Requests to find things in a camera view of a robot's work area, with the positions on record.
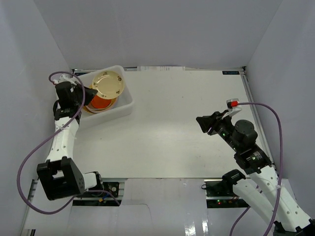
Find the orange round plate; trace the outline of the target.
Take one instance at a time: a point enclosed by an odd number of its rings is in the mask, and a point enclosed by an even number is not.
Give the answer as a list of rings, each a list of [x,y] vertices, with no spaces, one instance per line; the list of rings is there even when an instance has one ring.
[[[116,98],[113,99],[104,99],[99,96],[95,96],[90,102],[89,106],[93,109],[104,110],[112,106],[116,101]]]

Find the yellow round plate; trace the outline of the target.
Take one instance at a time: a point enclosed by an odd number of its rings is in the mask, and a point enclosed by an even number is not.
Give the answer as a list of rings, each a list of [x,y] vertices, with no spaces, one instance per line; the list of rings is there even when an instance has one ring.
[[[102,113],[102,112],[105,112],[105,111],[108,111],[108,110],[112,109],[118,100],[119,100],[119,99],[118,99],[118,97],[116,97],[116,101],[115,101],[115,103],[114,103],[112,106],[110,106],[109,108],[104,109],[104,110],[93,109],[93,108],[92,108],[92,107],[90,107],[89,105],[84,106],[84,108],[83,108],[83,109],[84,109],[86,112],[90,113],[90,114],[98,114],[98,113]]]

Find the beige floral round plate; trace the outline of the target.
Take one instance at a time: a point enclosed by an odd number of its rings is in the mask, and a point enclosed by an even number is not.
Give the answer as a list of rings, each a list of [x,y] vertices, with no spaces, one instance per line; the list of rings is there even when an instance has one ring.
[[[121,75],[114,71],[101,71],[92,80],[92,89],[102,99],[114,99],[122,94],[125,82]]]

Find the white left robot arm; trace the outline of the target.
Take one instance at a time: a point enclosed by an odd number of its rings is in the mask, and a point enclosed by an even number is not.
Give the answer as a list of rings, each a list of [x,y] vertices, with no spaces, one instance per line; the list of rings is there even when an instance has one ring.
[[[48,157],[37,166],[37,175],[48,200],[82,195],[88,190],[93,196],[103,193],[104,184],[97,171],[82,173],[73,160],[76,133],[81,119],[83,99],[91,101],[96,90],[71,82],[55,86],[57,101],[53,106],[55,128]]]

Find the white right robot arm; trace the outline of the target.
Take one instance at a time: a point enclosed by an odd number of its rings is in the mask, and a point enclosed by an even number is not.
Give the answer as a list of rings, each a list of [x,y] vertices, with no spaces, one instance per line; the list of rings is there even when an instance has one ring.
[[[244,170],[222,176],[222,189],[228,196],[241,197],[267,224],[275,236],[313,236],[315,221],[297,204],[288,190],[279,185],[280,174],[265,152],[256,144],[254,125],[241,119],[231,122],[228,111],[197,117],[203,133],[219,135],[235,152],[234,159]]]

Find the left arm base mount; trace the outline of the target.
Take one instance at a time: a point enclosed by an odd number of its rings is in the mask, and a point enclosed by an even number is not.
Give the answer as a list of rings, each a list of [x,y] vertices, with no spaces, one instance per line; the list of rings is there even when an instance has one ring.
[[[88,190],[76,197],[72,205],[78,207],[119,207],[123,189],[119,182],[103,182],[102,186]]]

